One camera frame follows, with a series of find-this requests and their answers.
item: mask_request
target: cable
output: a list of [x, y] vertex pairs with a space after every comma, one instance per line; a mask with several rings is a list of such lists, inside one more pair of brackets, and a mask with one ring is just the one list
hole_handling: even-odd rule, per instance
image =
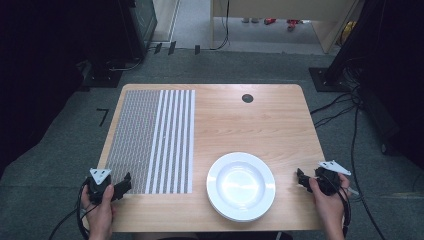
[[358, 79], [361, 74], [362, 69], [360, 68], [344, 68], [343, 76], [346, 79], [344, 83], [346, 83], [351, 89], [354, 89], [359, 85]]
[[80, 191], [78, 193], [78, 198], [77, 198], [77, 202], [75, 203], [75, 209], [77, 209], [77, 224], [78, 224], [78, 229], [82, 235], [82, 237], [85, 240], [88, 240], [88, 231], [87, 229], [84, 227], [84, 224], [82, 223], [82, 218], [87, 214], [85, 213], [83, 217], [81, 217], [81, 197], [82, 197], [82, 191], [84, 189], [84, 186], [88, 184], [88, 178], [83, 182], [83, 184], [81, 185]]
[[59, 227], [70, 217], [72, 216], [72, 214], [74, 214], [78, 209], [74, 209], [72, 210], [72, 212], [68, 213], [68, 215], [66, 215], [57, 225], [56, 227], [53, 229], [52, 233], [50, 234], [49, 240], [53, 239], [54, 234], [56, 233], [56, 231], [59, 229]]
[[225, 20], [226, 26], [224, 26], [226, 34], [225, 34], [224, 41], [221, 43], [221, 45], [219, 47], [210, 48], [210, 50], [219, 50], [219, 49], [223, 48], [227, 43], [229, 43], [229, 40], [228, 40], [228, 15], [229, 15], [229, 11], [230, 11], [230, 0], [227, 0], [227, 16], [226, 16], [226, 20]]
[[346, 113], [352, 111], [352, 109], [354, 109], [354, 108], [355, 108], [355, 105], [352, 105], [352, 106], [350, 106], [348, 108], [343, 109], [342, 111], [340, 111], [339, 113], [337, 113], [334, 116], [326, 117], [326, 118], [323, 118], [323, 119], [319, 120], [318, 122], [316, 122], [314, 124], [315, 125], [315, 129], [317, 129], [317, 128], [319, 128], [319, 127], [321, 127], [321, 126], [329, 123], [331, 120], [334, 120], [334, 119], [336, 119], [337, 117], [340, 117], [343, 114], [346, 114]]
[[352, 209], [350, 207], [349, 196], [347, 196], [347, 193], [346, 193], [346, 191], [343, 188], [341, 188], [341, 189], [342, 189], [342, 191], [343, 191], [343, 193], [345, 195], [345, 198], [343, 198], [341, 196], [341, 194], [339, 194], [339, 196], [342, 198], [343, 207], [345, 208], [345, 220], [343, 222], [343, 235], [346, 237], [347, 230], [349, 229], [349, 224], [350, 224], [350, 220], [351, 220], [351, 216], [352, 216], [351, 215]]
[[134, 66], [132, 66], [132, 67], [129, 67], [129, 68], [109, 68], [109, 71], [129, 71], [129, 70], [133, 70], [134, 68], [136, 68], [138, 65], [140, 65], [140, 63], [143, 61], [143, 59], [142, 58], [140, 58], [138, 61], [137, 61], [137, 63], [134, 65]]
[[364, 208], [365, 208], [365, 210], [368, 214], [368, 217], [370, 218], [372, 224], [374, 225], [374, 228], [377, 230], [381, 239], [385, 240], [386, 238], [384, 237], [380, 228], [377, 226], [377, 223], [375, 222], [373, 216], [371, 215], [371, 212], [370, 212], [368, 205], [365, 201], [364, 195], [362, 194], [362, 190], [359, 187], [358, 179], [356, 177], [355, 163], [354, 163], [355, 161], [354, 161], [353, 156], [354, 156], [354, 151], [355, 151], [355, 141], [356, 141], [356, 135], [357, 135], [357, 130], [358, 130], [358, 112], [359, 112], [359, 107], [357, 107], [356, 111], [355, 111], [355, 124], [354, 124], [353, 138], [352, 138], [352, 144], [351, 144], [351, 149], [350, 149], [350, 161], [351, 161], [351, 164], [352, 164], [352, 175], [353, 175], [353, 179], [355, 181], [356, 188], [358, 189], [359, 196], [361, 197], [361, 202], [364, 205]]
[[90, 210], [88, 210], [87, 212], [84, 213], [84, 215], [81, 216], [81, 219], [83, 219], [87, 214], [89, 214], [91, 211], [93, 211], [94, 209], [96, 209], [96, 207], [98, 207], [99, 205], [94, 205], [94, 207]]
[[53, 229], [53, 231], [52, 231], [52, 233], [50, 234], [50, 236], [49, 236], [49, 240], [52, 240], [53, 239], [53, 236], [54, 236], [54, 234], [56, 233], [56, 231], [59, 229], [59, 227], [69, 218], [69, 217], [71, 217], [74, 213], [77, 213], [77, 217], [79, 217], [79, 215], [80, 215], [80, 211], [79, 211], [79, 208], [80, 208], [80, 204], [81, 204], [81, 196], [82, 196], [82, 190], [84, 189], [84, 186], [87, 184], [87, 180], [85, 180], [84, 181], [84, 183], [81, 185], [81, 188], [80, 188], [80, 190], [79, 190], [79, 193], [78, 193], [78, 199], [77, 199], [77, 202], [75, 203], [75, 206], [74, 206], [74, 210], [72, 210], [70, 213], [68, 213], [57, 225], [56, 225], [56, 227]]
[[350, 95], [350, 94], [351, 94], [351, 93], [344, 93], [344, 94], [341, 94], [341, 95], [339, 95], [338, 97], [336, 97], [336, 99], [334, 99], [331, 103], [329, 103], [329, 104], [327, 104], [327, 105], [325, 105], [325, 106], [323, 106], [323, 107], [320, 107], [320, 108], [318, 108], [318, 109], [315, 109], [315, 110], [311, 111], [311, 112], [310, 112], [310, 114], [312, 115], [312, 114], [314, 114], [314, 113], [316, 113], [316, 112], [319, 112], [319, 111], [322, 111], [322, 110], [324, 110], [324, 109], [327, 109], [327, 108], [331, 107], [333, 104], [335, 104], [335, 103], [337, 102], [337, 100], [339, 100], [340, 98], [342, 98], [342, 97], [344, 97], [344, 96], [347, 96], [347, 95]]
[[[152, 50], [155, 50], [156, 49], [156, 47], [152, 47], [152, 48], [150, 48], [148, 51], [150, 52], [150, 51], [152, 51]], [[161, 50], [162, 49], [170, 49], [169, 47], [161, 47]], [[178, 50], [194, 50], [193, 48], [175, 48], [175, 51], [178, 51]], [[201, 49], [202, 51], [209, 51], [209, 52], [214, 52], [214, 51], [216, 51], [215, 49], [210, 49], [210, 48], [207, 48], [207, 49]]]

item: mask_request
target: black controller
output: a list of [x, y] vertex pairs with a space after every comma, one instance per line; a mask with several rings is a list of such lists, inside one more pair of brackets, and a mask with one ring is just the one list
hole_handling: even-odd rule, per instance
[[[100, 184], [97, 185], [96, 181], [94, 181], [93, 177], [88, 177], [88, 195], [90, 196], [90, 202], [94, 205], [99, 205], [102, 203], [103, 193], [106, 190], [106, 187], [111, 183], [110, 175], [106, 177], [106, 179]], [[120, 183], [115, 184], [114, 193], [112, 197], [112, 201], [116, 199], [121, 199], [124, 197], [124, 194], [131, 189], [131, 175], [127, 173], [125, 175], [124, 180]]]
[[[310, 177], [306, 176], [299, 168], [296, 173], [299, 178], [299, 184], [304, 186], [308, 192], [312, 192], [309, 185]], [[315, 176], [317, 177], [319, 188], [325, 195], [331, 196], [340, 189], [340, 178], [336, 172], [319, 167], [315, 170]]]

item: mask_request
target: black and white stripes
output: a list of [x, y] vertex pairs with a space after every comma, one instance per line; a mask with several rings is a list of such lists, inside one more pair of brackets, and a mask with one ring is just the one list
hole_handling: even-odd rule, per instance
[[194, 105], [194, 90], [127, 91], [106, 167], [131, 193], [192, 192]]

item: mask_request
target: wooden table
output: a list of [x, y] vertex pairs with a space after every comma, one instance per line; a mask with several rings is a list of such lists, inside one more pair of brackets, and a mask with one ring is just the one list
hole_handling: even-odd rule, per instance
[[[227, 16], [228, 0], [210, 1], [210, 44], [214, 48], [214, 17]], [[328, 53], [358, 2], [359, 0], [230, 0], [228, 17], [312, 20], [321, 47], [324, 53]]]
[[[296, 169], [313, 176], [324, 156], [298, 85], [130, 84], [124, 86], [98, 168], [104, 168], [128, 90], [195, 90], [193, 192], [126, 194], [117, 201], [115, 232], [278, 231], [320, 229], [312, 194], [297, 184]], [[242, 101], [251, 94], [253, 102]], [[238, 223], [214, 210], [206, 192], [212, 164], [230, 152], [262, 159], [276, 181], [271, 208]]]

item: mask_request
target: plate rim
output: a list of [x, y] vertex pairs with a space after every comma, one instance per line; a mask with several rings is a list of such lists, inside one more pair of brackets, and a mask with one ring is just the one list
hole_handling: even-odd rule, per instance
[[[232, 158], [234, 158], [234, 155], [244, 155], [243, 159], [247, 159], [247, 160], [233, 161]], [[220, 170], [222, 170], [225, 166], [234, 162], [247, 162], [248, 164], [255, 167], [259, 171], [260, 175], [263, 177], [264, 184], [265, 184], [264, 196], [262, 197], [260, 203], [255, 205], [255, 207], [253, 207], [252, 209], [250, 209], [251, 211], [241, 211], [238, 209], [228, 210], [228, 209], [231, 209], [231, 207], [225, 206], [228, 203], [225, 203], [225, 201], [222, 200], [222, 198], [220, 197], [218, 193], [216, 184], [217, 184], [217, 176], [219, 175]], [[211, 205], [219, 214], [221, 214], [225, 218], [232, 221], [250, 222], [263, 216], [272, 206], [272, 203], [274, 202], [274, 199], [275, 199], [276, 187], [275, 187], [274, 175], [272, 174], [271, 169], [265, 164], [264, 161], [262, 161], [260, 158], [250, 153], [231, 152], [221, 156], [212, 164], [207, 175], [206, 190], [207, 190], [208, 199]]]

